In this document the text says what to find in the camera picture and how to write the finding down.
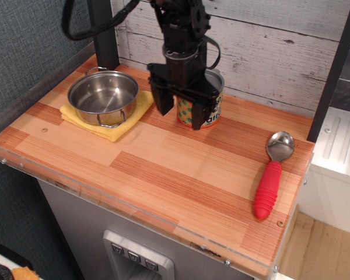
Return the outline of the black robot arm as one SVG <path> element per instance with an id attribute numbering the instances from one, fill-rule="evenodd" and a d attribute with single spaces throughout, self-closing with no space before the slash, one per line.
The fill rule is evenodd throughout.
<path id="1" fill-rule="evenodd" d="M 216 107 L 218 89 L 207 81 L 207 45 L 217 42 L 205 33 L 211 16 L 202 1 L 151 1 L 163 33 L 165 64 L 148 64 L 149 83 L 157 109 L 162 115 L 174 106 L 174 97 L 192 105 L 192 128 L 199 130 Z"/>

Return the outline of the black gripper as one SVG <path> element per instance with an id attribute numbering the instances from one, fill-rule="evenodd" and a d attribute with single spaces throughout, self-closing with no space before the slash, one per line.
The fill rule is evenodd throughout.
<path id="1" fill-rule="evenodd" d="M 216 106 L 217 90 L 206 81 L 205 71 L 219 63 L 207 66 L 207 44 L 217 45 L 213 40 L 201 40 L 190 51 L 176 52 L 163 46 L 165 64 L 150 63 L 149 82 L 156 107 L 166 115 L 174 107 L 173 96 L 179 96 L 193 103 L 192 128 L 200 130 Z"/>

